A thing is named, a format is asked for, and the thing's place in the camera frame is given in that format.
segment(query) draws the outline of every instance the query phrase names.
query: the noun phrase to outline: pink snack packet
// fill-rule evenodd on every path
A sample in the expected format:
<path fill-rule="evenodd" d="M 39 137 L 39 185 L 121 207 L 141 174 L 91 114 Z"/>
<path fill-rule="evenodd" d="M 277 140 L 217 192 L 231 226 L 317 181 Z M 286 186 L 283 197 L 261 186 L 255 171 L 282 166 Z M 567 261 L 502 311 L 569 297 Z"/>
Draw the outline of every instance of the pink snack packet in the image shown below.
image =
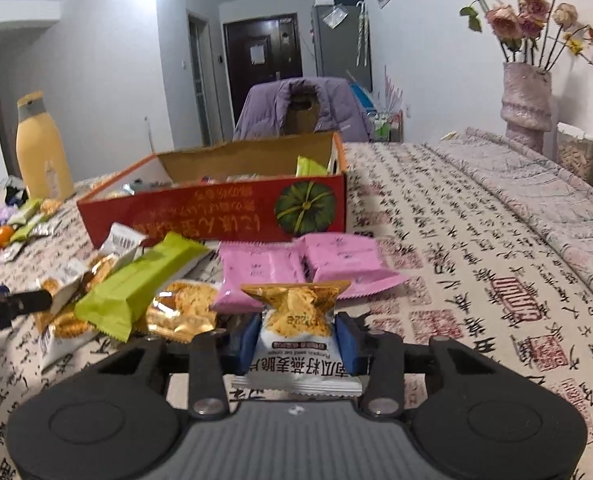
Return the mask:
<path fill-rule="evenodd" d="M 263 304 L 241 290 L 243 283 L 305 283 L 298 245 L 221 242 L 223 285 L 212 304 L 221 314 L 262 312 Z"/>
<path fill-rule="evenodd" d="M 340 300 L 370 296 L 400 285 L 409 276 L 387 267 L 373 238 L 343 233 L 313 233 L 299 238 L 312 281 L 350 280 Z"/>

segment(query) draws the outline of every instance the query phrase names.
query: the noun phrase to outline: gray refrigerator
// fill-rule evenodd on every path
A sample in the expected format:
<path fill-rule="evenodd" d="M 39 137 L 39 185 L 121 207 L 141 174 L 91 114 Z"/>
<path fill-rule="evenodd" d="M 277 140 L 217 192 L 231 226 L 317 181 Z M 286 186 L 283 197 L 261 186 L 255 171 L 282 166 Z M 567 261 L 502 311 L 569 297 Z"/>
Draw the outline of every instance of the gray refrigerator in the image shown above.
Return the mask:
<path fill-rule="evenodd" d="M 359 8 L 345 6 L 348 16 L 336 28 L 330 28 L 323 19 L 333 6 L 316 6 L 312 9 L 315 32 L 315 58 L 317 75 L 342 77 L 352 82 L 348 72 L 358 83 L 372 91 L 372 60 L 368 50 L 368 65 L 364 66 L 364 54 L 357 66 L 357 44 L 359 42 Z"/>

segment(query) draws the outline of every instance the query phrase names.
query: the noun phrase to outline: yellow bottle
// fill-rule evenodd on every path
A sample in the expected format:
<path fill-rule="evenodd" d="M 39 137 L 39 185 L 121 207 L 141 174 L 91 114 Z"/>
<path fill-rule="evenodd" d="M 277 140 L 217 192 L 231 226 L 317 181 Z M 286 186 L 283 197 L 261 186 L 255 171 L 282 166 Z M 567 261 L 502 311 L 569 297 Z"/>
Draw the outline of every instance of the yellow bottle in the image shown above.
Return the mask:
<path fill-rule="evenodd" d="M 26 95 L 17 105 L 17 158 L 30 197 L 68 198 L 74 193 L 72 175 L 61 135 L 43 104 L 43 92 Z"/>

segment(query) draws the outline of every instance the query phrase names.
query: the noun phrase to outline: pink vase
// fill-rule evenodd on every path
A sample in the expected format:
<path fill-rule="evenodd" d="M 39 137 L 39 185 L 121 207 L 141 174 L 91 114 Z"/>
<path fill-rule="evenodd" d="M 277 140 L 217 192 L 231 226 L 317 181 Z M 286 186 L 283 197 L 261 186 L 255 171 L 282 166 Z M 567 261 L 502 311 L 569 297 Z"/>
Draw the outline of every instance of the pink vase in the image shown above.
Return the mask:
<path fill-rule="evenodd" d="M 508 123 L 505 136 L 543 152 L 543 134 L 552 129 L 550 97 L 552 76 L 528 63 L 503 66 L 501 118 Z"/>

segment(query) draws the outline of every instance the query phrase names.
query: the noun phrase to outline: red cardboard box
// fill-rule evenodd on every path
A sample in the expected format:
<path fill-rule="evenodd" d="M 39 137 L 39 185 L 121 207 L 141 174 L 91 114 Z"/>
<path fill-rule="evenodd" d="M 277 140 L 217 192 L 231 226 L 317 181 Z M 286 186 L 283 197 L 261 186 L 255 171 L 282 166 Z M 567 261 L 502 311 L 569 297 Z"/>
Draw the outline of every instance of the red cardboard box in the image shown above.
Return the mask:
<path fill-rule="evenodd" d="M 327 167 L 329 175 L 294 177 L 299 155 Z M 195 240 L 282 242 L 308 232 L 345 232 L 346 172 L 336 133 L 244 140 L 148 156 L 81 198 L 78 207 L 97 248 L 113 222 L 147 234 L 151 243 L 169 231 Z M 250 174 L 261 178 L 226 182 Z M 223 184 L 201 184 L 206 176 Z M 112 198 L 138 178 L 174 187 Z"/>

